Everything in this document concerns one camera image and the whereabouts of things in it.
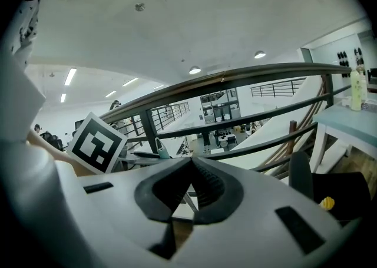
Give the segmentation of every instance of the yellow object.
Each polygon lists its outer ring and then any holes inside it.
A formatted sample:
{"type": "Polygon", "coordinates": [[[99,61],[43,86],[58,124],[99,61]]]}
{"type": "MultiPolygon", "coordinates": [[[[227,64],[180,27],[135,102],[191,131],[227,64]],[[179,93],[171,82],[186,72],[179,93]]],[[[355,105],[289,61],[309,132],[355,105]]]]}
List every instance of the yellow object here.
{"type": "Polygon", "coordinates": [[[335,205],[335,200],[331,197],[326,197],[324,198],[320,203],[319,205],[321,206],[321,208],[323,208],[324,210],[331,210],[334,205],[335,205]]]}

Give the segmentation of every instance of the metal railing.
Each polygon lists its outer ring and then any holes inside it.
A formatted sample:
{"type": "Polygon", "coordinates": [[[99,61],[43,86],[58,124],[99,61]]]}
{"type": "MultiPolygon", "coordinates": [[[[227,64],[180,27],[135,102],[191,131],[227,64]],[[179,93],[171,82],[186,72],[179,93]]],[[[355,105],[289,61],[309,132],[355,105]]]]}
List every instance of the metal railing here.
{"type": "MultiPolygon", "coordinates": [[[[195,80],[182,82],[180,84],[156,91],[152,94],[146,95],[137,100],[129,102],[128,104],[124,104],[102,115],[101,118],[105,122],[111,123],[124,118],[127,114],[139,113],[144,125],[146,136],[132,138],[129,141],[149,141],[152,151],[154,153],[157,153],[157,149],[154,143],[154,139],[156,137],[159,137],[160,139],[174,138],[190,134],[209,132],[213,130],[221,130],[224,128],[230,128],[236,125],[252,123],[254,121],[264,120],[266,118],[271,118],[274,116],[285,114],[322,101],[326,101],[327,106],[331,106],[333,105],[334,95],[350,88],[350,86],[347,86],[334,91],[331,75],[349,72],[350,68],[348,67],[313,63],[287,63],[240,68],[236,70],[221,72],[218,74],[206,75],[195,80]],[[183,130],[163,133],[158,133],[154,126],[154,123],[151,122],[151,111],[155,110],[156,105],[161,105],[166,102],[177,102],[180,100],[198,97],[203,94],[208,94],[219,90],[226,90],[244,85],[257,84],[259,82],[281,80],[284,78],[307,77],[311,75],[322,75],[322,78],[324,80],[324,91],[322,95],[310,98],[305,101],[297,102],[295,104],[287,105],[285,107],[280,107],[275,110],[240,117],[233,120],[226,120],[219,123],[204,125],[200,127],[185,128],[183,130]]],[[[288,141],[294,141],[298,137],[301,137],[303,134],[314,130],[316,126],[316,123],[308,124],[307,126],[293,133],[290,133],[289,135],[265,142],[263,144],[228,151],[225,153],[205,155],[203,157],[210,158],[213,160],[220,160],[255,153],[274,147],[279,144],[286,143],[288,141]]],[[[280,162],[286,163],[287,161],[289,161],[289,156],[268,163],[265,166],[258,167],[257,170],[265,171],[272,167],[281,165],[280,162]]]]}
{"type": "Polygon", "coordinates": [[[153,124],[157,132],[164,131],[164,129],[184,114],[190,111],[188,102],[181,102],[174,105],[165,105],[163,107],[151,110],[153,124]]]}
{"type": "MultiPolygon", "coordinates": [[[[155,108],[151,110],[154,128],[157,132],[163,131],[169,124],[178,120],[189,111],[190,107],[188,102],[155,108]]],[[[145,130],[140,115],[128,116],[125,120],[130,121],[130,123],[114,128],[128,137],[128,149],[133,150],[138,145],[143,146],[143,141],[147,141],[147,139],[146,136],[143,135],[145,134],[145,130]]]]}
{"type": "Polygon", "coordinates": [[[278,96],[293,96],[301,87],[305,77],[297,78],[295,80],[287,80],[274,82],[272,84],[260,85],[251,87],[252,97],[278,97],[278,96]]]}

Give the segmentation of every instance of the office chair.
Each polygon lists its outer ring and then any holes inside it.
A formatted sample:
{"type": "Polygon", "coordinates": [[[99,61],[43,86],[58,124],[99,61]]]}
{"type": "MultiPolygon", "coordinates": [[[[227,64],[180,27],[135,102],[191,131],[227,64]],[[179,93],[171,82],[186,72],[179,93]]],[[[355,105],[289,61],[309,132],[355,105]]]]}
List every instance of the office chair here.
{"type": "Polygon", "coordinates": [[[63,152],[63,142],[61,141],[61,139],[57,139],[57,143],[58,143],[59,150],[63,152]]]}
{"type": "Polygon", "coordinates": [[[49,132],[44,132],[44,133],[42,133],[41,135],[39,135],[39,136],[41,136],[45,141],[49,141],[50,139],[51,139],[51,137],[52,137],[52,135],[51,135],[51,133],[49,133],[49,132]]]}
{"type": "Polygon", "coordinates": [[[237,139],[235,137],[228,137],[228,145],[229,144],[236,144],[236,145],[238,145],[237,139]]]}
{"type": "Polygon", "coordinates": [[[333,198],[335,205],[329,213],[343,225],[362,216],[371,202],[362,173],[312,174],[304,152],[292,154],[289,186],[317,204],[326,197],[333,198]]]}
{"type": "Polygon", "coordinates": [[[221,141],[221,142],[220,142],[220,146],[221,146],[222,148],[227,147],[227,149],[228,149],[228,151],[229,151],[229,147],[228,147],[228,142],[227,142],[227,141],[225,141],[225,140],[221,141]]]}

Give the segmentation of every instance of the person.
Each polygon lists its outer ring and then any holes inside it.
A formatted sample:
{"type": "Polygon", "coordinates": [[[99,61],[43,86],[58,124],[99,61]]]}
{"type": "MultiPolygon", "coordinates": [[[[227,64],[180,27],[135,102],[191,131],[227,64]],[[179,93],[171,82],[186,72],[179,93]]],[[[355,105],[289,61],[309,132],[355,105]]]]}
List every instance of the person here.
{"type": "Polygon", "coordinates": [[[204,152],[203,153],[206,153],[207,152],[207,148],[208,148],[208,153],[210,152],[210,145],[211,145],[211,142],[210,142],[210,135],[208,132],[203,132],[202,133],[203,135],[203,141],[204,141],[204,152]]]}
{"type": "Polygon", "coordinates": [[[121,103],[118,100],[113,101],[113,103],[110,106],[109,111],[111,111],[112,109],[118,108],[120,105],[121,105],[121,103]]]}
{"type": "Polygon", "coordinates": [[[255,123],[253,123],[253,125],[252,125],[252,134],[254,134],[255,132],[256,132],[256,127],[255,127],[255,123]]]}
{"type": "MultiPolygon", "coordinates": [[[[121,105],[121,103],[118,100],[113,101],[113,103],[110,106],[110,110],[109,111],[111,111],[111,110],[113,110],[115,108],[118,108],[120,105],[121,105]]],[[[118,130],[122,134],[126,134],[127,133],[127,127],[125,126],[125,122],[123,120],[118,120],[118,121],[110,124],[110,126],[112,126],[113,128],[115,128],[116,130],[118,130]]]]}
{"type": "Polygon", "coordinates": [[[219,133],[218,130],[216,130],[216,131],[214,132],[214,139],[215,139],[216,147],[217,147],[217,148],[220,148],[219,136],[220,136],[220,133],[219,133]]]}
{"type": "Polygon", "coordinates": [[[34,126],[34,131],[37,132],[37,134],[39,134],[39,132],[41,131],[41,126],[39,124],[36,124],[34,126]]]}
{"type": "MultiPolygon", "coordinates": [[[[37,37],[38,11],[41,0],[23,0],[4,35],[5,46],[25,70],[29,64],[33,43],[37,37]]],[[[67,153],[57,150],[43,140],[36,131],[30,131],[27,140],[47,150],[56,160],[70,163],[77,176],[92,175],[93,172],[82,166],[67,153]]]]}

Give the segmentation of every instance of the black slot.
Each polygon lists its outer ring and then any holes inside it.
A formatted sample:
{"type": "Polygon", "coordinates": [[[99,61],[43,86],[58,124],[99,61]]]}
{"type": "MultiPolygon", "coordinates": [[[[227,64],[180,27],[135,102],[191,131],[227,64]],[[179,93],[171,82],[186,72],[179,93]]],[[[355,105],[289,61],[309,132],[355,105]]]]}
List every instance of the black slot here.
{"type": "Polygon", "coordinates": [[[290,206],[275,210],[305,254],[317,249],[325,241],[290,206]]]}
{"type": "Polygon", "coordinates": [[[84,186],[84,190],[87,192],[87,194],[91,194],[97,191],[106,190],[110,187],[113,187],[113,185],[110,182],[103,182],[94,184],[92,186],[84,186]]]}

